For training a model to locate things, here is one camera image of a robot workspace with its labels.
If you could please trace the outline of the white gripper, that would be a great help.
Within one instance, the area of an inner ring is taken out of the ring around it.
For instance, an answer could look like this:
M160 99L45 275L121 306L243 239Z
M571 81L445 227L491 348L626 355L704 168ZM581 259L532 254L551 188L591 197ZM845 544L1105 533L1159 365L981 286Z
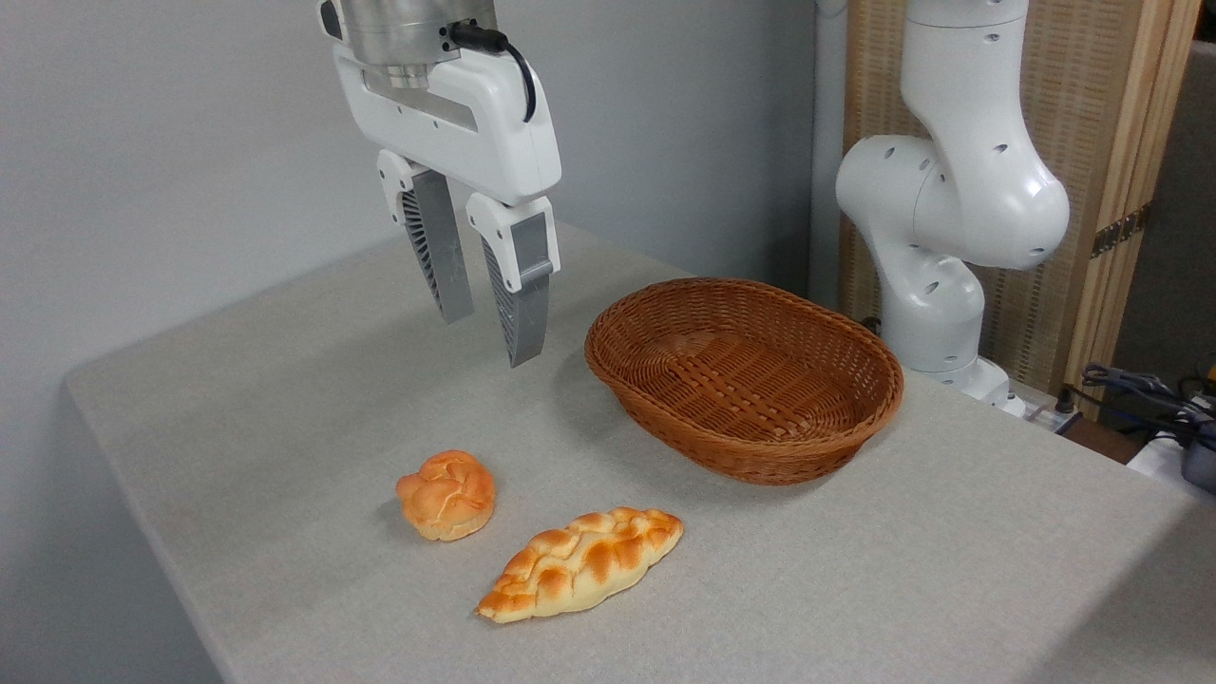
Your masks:
M443 320L474 312L446 175L477 191L465 211L482 235L511 368L537 357L550 277L561 271L552 206L542 198L561 181L561 152L540 78L527 122L520 67L508 56L465 50L435 65L426 89L392 86L344 45L332 56L353 120L382 148L376 167L389 215L407 230Z

